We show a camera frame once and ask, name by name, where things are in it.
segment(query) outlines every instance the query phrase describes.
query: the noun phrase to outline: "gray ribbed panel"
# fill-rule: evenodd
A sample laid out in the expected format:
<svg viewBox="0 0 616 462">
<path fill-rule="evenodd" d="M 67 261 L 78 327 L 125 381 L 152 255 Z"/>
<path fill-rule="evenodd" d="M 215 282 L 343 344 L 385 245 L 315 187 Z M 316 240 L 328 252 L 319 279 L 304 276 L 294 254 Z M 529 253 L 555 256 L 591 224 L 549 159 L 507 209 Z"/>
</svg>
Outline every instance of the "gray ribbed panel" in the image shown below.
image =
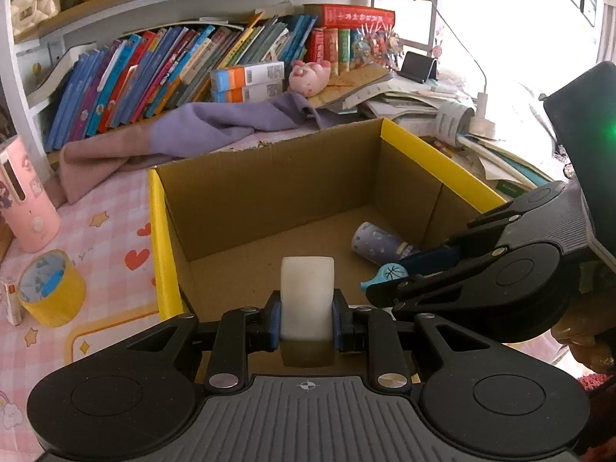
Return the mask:
<svg viewBox="0 0 616 462">
<path fill-rule="evenodd" d="M 545 239 L 559 244 L 564 254 L 586 248 L 586 225 L 581 207 L 580 183 L 574 179 L 559 196 L 509 224 L 497 246 L 519 248 Z"/>
<path fill-rule="evenodd" d="M 240 394 L 209 399 L 195 423 L 134 462 L 481 462 L 446 445 L 404 398 L 359 377 L 257 377 Z M 546 462 L 574 462 L 570 454 Z M 65 462 L 44 455 L 39 462 Z"/>
</svg>

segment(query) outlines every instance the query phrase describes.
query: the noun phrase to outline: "pink pig toy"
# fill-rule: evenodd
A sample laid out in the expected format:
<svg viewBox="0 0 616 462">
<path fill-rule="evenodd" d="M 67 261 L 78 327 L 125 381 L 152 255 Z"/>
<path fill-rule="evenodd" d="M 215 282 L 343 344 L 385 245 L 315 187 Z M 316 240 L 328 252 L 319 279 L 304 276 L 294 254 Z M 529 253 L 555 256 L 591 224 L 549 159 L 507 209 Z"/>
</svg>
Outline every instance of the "pink pig toy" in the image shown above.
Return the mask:
<svg viewBox="0 0 616 462">
<path fill-rule="evenodd" d="M 331 64 L 329 61 L 304 64 L 302 61 L 293 63 L 289 75 L 289 90 L 304 97 L 312 97 L 321 92 L 330 80 Z"/>
</svg>

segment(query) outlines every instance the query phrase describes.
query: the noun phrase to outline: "pink checkered tablecloth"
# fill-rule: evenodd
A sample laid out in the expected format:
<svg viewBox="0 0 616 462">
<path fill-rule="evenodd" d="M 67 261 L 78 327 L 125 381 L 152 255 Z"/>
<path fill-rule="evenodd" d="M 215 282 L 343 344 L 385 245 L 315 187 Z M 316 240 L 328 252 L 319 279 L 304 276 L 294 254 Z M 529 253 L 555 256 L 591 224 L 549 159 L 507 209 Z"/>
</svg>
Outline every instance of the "pink checkered tablecloth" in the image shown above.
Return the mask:
<svg viewBox="0 0 616 462">
<path fill-rule="evenodd" d="M 314 131 L 314 124 L 308 124 L 259 132 L 221 150 L 239 151 Z M 26 315 L 13 327 L 0 314 L 0 462 L 32 462 L 42 453 L 26 418 L 28 395 L 39 380 L 159 322 L 148 189 L 147 171 L 119 173 L 58 210 L 60 232 L 44 250 L 64 250 L 85 280 L 85 302 L 73 321 L 45 328 Z M 0 265 L 0 278 L 19 280 L 36 256 L 14 241 Z"/>
</svg>

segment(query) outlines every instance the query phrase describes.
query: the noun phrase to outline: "pink humidifier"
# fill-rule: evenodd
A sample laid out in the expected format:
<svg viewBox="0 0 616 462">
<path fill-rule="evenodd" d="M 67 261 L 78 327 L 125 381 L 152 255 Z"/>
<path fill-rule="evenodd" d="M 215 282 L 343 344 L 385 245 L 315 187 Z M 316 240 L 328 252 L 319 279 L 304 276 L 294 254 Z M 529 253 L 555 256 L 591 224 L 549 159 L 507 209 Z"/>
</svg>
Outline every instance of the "pink humidifier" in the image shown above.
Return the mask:
<svg viewBox="0 0 616 462">
<path fill-rule="evenodd" d="M 28 253 L 45 247 L 60 229 L 60 216 L 17 135 L 0 145 L 0 214 Z"/>
</svg>

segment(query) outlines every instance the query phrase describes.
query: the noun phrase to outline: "qr code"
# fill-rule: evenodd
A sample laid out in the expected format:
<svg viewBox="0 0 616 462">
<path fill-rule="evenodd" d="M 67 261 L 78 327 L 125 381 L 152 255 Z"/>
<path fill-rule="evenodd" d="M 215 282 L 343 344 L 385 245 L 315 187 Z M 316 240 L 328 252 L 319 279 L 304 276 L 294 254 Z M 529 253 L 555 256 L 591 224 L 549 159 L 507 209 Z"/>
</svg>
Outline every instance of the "qr code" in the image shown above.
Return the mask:
<svg viewBox="0 0 616 462">
<path fill-rule="evenodd" d="M 267 86 L 267 97 L 275 97 L 282 94 L 282 85 L 280 83 L 272 83 Z"/>
<path fill-rule="evenodd" d="M 274 64 L 267 66 L 267 78 L 270 80 L 278 80 L 284 76 L 282 64 Z"/>
</svg>

